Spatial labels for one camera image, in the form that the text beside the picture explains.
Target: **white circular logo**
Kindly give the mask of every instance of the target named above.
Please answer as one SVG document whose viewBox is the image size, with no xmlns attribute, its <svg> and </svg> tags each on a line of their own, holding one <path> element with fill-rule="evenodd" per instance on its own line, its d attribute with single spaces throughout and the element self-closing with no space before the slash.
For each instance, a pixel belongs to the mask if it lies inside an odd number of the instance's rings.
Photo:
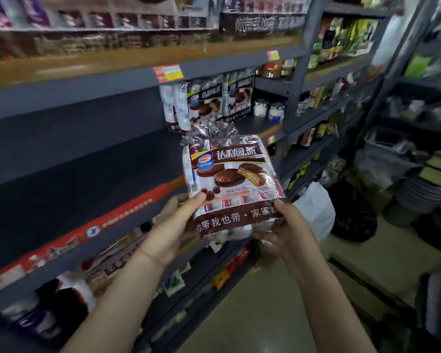
<svg viewBox="0 0 441 353">
<path fill-rule="evenodd" d="M 87 235 L 87 237 L 92 238 L 94 236 L 97 236 L 100 231 L 101 231 L 100 227 L 94 226 L 94 227 L 88 228 L 88 230 L 86 231 L 86 235 Z"/>
</svg>

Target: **forearm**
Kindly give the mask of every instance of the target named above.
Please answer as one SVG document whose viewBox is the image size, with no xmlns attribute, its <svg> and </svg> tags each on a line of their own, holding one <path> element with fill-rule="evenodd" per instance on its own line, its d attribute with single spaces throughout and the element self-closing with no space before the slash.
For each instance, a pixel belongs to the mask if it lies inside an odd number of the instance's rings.
<svg viewBox="0 0 441 353">
<path fill-rule="evenodd" d="M 137 250 L 61 352 L 130 352 L 163 270 Z"/>
<path fill-rule="evenodd" d="M 318 353 L 375 353 L 312 233 L 295 237 L 284 256 L 302 293 Z"/>
</svg>

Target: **left arm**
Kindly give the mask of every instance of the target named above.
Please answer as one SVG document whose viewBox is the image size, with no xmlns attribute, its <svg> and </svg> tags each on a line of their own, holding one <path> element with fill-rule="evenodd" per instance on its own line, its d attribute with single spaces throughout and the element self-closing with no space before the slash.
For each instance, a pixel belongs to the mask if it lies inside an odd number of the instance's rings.
<svg viewBox="0 0 441 353">
<path fill-rule="evenodd" d="M 149 232 L 96 308 L 65 344 L 61 353 L 130 352 L 165 267 L 176 257 L 180 236 L 191 215 L 204 203 L 206 195 L 170 199 L 157 225 Z"/>
</svg>

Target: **individually wrapped pie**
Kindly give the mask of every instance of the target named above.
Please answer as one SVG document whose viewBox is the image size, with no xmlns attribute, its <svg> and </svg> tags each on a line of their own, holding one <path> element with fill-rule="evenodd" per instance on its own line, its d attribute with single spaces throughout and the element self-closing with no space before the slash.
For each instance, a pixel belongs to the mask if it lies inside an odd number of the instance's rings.
<svg viewBox="0 0 441 353">
<path fill-rule="evenodd" d="M 194 215 L 201 236 L 243 239 L 282 221 L 273 206 L 284 192 L 259 136 L 241 136 L 233 124 L 196 124 L 183 139 L 183 170 L 190 197 L 206 193 Z"/>
</svg>

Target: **red oval logo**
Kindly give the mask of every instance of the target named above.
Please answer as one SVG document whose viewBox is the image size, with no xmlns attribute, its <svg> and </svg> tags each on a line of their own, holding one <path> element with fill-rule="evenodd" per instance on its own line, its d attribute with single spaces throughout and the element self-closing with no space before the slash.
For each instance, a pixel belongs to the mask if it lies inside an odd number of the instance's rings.
<svg viewBox="0 0 441 353">
<path fill-rule="evenodd" d="M 205 155 L 202 155 L 200 158 L 199 158 L 199 163 L 205 163 L 205 162 L 207 162 L 207 161 L 210 161 L 211 160 L 211 158 L 212 158 L 212 156 L 210 155 L 210 154 L 205 154 Z"/>
</svg>

